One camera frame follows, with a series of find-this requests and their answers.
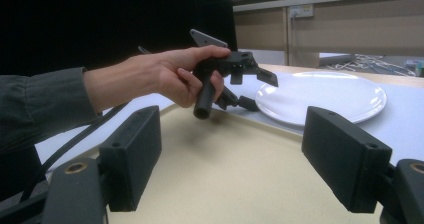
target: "white plate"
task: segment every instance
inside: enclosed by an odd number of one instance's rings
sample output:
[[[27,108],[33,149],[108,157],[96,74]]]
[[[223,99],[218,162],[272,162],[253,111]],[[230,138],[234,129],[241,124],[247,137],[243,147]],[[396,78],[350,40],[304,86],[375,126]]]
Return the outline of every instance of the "white plate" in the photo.
[[[305,125],[308,106],[334,111],[353,123],[377,115],[387,102],[375,83],[338,72],[277,73],[279,87],[263,85],[256,104],[266,115],[293,125]]]

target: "dark green jacket sleeve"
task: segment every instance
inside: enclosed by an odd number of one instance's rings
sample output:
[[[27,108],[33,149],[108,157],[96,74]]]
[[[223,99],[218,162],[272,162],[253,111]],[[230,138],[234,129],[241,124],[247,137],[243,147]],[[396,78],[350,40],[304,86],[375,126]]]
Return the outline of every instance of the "dark green jacket sleeve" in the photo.
[[[98,118],[83,82],[84,68],[0,76],[0,153],[37,144]]]

